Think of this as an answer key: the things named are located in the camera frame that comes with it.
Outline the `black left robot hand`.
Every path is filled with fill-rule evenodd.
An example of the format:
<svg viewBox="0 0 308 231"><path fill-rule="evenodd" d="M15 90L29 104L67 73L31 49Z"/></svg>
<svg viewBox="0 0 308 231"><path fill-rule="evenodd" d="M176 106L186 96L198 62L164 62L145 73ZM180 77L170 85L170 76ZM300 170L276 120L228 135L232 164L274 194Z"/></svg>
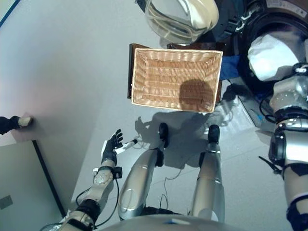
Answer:
<svg viewBox="0 0 308 231"><path fill-rule="evenodd" d="M122 142L123 133L121 129L105 140L101 150L101 166L115 168L117 166L117 155L123 153L138 143L137 139L133 139L126 143Z"/></svg>

